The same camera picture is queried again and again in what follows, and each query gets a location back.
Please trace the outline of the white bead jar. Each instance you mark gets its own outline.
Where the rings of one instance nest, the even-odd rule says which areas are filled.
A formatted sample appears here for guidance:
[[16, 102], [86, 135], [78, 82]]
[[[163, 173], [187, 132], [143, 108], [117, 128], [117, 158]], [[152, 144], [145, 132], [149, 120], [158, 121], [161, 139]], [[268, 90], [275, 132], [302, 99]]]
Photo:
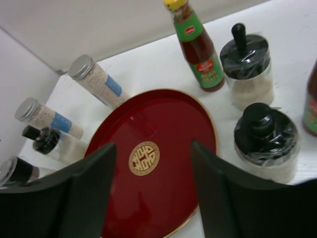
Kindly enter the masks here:
[[81, 55], [71, 65], [68, 75], [106, 106], [116, 109], [130, 96], [89, 55]]
[[83, 136], [82, 127], [32, 97], [18, 107], [15, 118], [38, 129], [51, 126], [77, 139]]

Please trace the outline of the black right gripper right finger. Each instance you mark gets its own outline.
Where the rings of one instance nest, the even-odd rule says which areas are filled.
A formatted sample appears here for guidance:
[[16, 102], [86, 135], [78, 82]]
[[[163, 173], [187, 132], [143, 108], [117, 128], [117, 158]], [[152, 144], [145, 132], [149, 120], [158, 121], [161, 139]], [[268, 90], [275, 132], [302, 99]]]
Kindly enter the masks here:
[[314, 238], [317, 181], [286, 185], [254, 176], [197, 140], [191, 162], [207, 238]]

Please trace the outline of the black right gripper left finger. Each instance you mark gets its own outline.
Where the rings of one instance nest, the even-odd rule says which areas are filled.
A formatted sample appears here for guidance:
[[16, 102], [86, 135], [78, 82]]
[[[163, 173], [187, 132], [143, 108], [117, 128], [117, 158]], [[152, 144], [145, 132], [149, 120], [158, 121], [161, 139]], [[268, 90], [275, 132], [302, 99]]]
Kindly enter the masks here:
[[116, 144], [23, 187], [0, 191], [2, 238], [99, 238], [116, 163]]

